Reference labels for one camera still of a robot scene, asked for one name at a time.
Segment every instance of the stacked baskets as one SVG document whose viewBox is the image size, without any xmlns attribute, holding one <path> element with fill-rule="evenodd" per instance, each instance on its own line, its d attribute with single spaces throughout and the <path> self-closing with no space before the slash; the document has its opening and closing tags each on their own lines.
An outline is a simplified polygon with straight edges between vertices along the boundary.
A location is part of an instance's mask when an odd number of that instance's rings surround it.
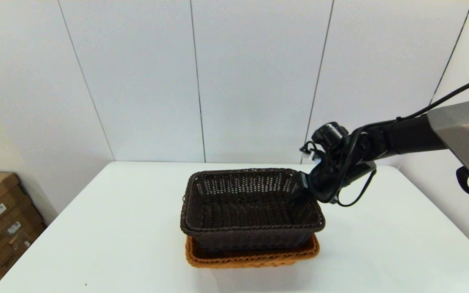
<svg viewBox="0 0 469 293">
<path fill-rule="evenodd" d="M 180 228 L 194 267 L 292 265 L 320 251 L 324 227 L 313 197 L 287 202 L 298 189 L 292 169 L 203 171 L 188 182 Z"/>
</svg>

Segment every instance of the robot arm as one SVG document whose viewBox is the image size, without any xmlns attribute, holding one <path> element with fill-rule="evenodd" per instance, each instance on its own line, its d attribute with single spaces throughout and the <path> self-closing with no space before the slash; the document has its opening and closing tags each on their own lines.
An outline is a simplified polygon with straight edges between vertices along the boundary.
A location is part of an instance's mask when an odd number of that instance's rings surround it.
<svg viewBox="0 0 469 293">
<path fill-rule="evenodd" d="M 432 109 L 421 116 L 366 125 L 350 135 L 336 122 L 325 124 L 300 149 L 318 162 L 310 174 L 299 174 L 300 182 L 320 202 L 351 206 L 372 180 L 376 169 L 374 160 L 443 149 L 450 149 L 463 163 L 464 167 L 456 175 L 460 186 L 469 194 L 469 102 Z M 341 204 L 339 191 L 369 173 L 357 200 Z"/>
</svg>

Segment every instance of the tabletop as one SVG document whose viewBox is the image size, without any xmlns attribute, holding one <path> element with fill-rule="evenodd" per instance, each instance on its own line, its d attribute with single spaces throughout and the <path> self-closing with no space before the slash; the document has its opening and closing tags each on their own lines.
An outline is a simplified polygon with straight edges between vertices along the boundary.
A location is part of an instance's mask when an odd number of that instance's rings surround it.
<svg viewBox="0 0 469 293">
<path fill-rule="evenodd" d="M 197 171 L 313 165 L 114 162 L 0 281 L 0 293 L 469 292 L 469 240 L 397 169 L 355 206 L 322 204 L 318 257 L 286 267 L 196 269 L 182 196 Z M 342 191 L 355 198 L 365 178 Z"/>
</svg>

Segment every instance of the black cable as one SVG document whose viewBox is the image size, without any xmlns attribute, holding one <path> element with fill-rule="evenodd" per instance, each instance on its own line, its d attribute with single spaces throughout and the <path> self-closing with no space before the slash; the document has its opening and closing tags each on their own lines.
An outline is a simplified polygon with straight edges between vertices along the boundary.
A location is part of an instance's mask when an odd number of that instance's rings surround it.
<svg viewBox="0 0 469 293">
<path fill-rule="evenodd" d="M 370 185 L 370 182 L 372 182 L 372 178 L 374 178 L 374 175 L 376 175 L 377 173 L 377 170 L 374 169 L 372 171 L 372 173 L 370 173 L 370 176 L 368 177 L 368 180 L 366 181 L 365 185 L 363 185 L 363 188 L 361 189 L 361 193 L 358 195 L 358 197 L 353 201 L 351 202 L 350 204 L 342 204 L 340 201 L 339 201 L 339 197 L 338 197 L 338 204 L 340 206 L 343 206 L 343 207 L 349 207 L 349 206 L 353 206 L 355 203 L 357 203 L 357 201 L 363 196 L 363 194 L 365 193 L 367 187 Z"/>
<path fill-rule="evenodd" d="M 314 147 L 314 150 L 318 150 L 318 148 L 316 147 L 316 144 L 311 140 L 309 140 L 305 143 L 305 147 L 308 147 L 309 143 L 312 144 L 312 146 Z"/>
<path fill-rule="evenodd" d="M 457 94 L 459 93 L 462 93 L 463 91 L 469 89 L 469 83 L 463 85 L 462 87 L 452 91 L 451 93 L 445 95 L 444 97 L 440 98 L 439 100 L 437 100 L 437 102 L 435 103 L 432 103 L 430 105 L 428 105 L 428 107 L 425 107 L 415 113 L 413 113 L 412 115 L 409 115 L 407 117 L 404 117 L 402 118 L 401 120 L 406 120 L 406 119 L 410 119 L 410 118 L 415 118 L 415 117 L 418 117 L 419 115 L 422 115 L 428 111 L 430 111 L 431 109 L 443 104 L 444 102 L 446 102 L 447 100 L 450 100 L 452 97 L 456 96 Z"/>
</svg>

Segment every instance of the white wall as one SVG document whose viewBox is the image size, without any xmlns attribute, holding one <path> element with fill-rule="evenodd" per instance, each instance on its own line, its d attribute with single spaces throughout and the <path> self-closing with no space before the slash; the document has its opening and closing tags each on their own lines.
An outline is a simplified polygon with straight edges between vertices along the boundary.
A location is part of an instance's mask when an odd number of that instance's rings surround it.
<svg viewBox="0 0 469 293">
<path fill-rule="evenodd" d="M 61 0 L 119 161 L 203 162 L 189 0 Z"/>
<path fill-rule="evenodd" d="M 113 161 L 56 0 L 0 0 L 0 119 L 57 212 Z"/>
<path fill-rule="evenodd" d="M 0 171 L 14 172 L 30 195 L 35 207 L 39 210 L 47 224 L 50 224 L 58 213 L 52 207 L 50 199 L 35 180 L 33 172 L 21 156 L 21 152 L 11 141 L 8 132 L 0 121 Z"/>
<path fill-rule="evenodd" d="M 331 0 L 193 0 L 207 162 L 300 163 Z"/>
<path fill-rule="evenodd" d="M 327 122 L 352 131 L 427 106 L 468 9 L 469 0 L 335 1 L 307 139 Z"/>
<path fill-rule="evenodd" d="M 468 7 L 0 0 L 0 119 L 58 212 L 114 153 L 297 163 L 326 122 L 428 103 Z"/>
<path fill-rule="evenodd" d="M 434 101 L 469 82 L 469 16 Z M 469 100 L 469 90 L 444 105 Z M 455 171 L 461 163 L 449 151 L 405 156 L 401 171 L 469 238 L 469 195 L 459 187 Z"/>
</svg>

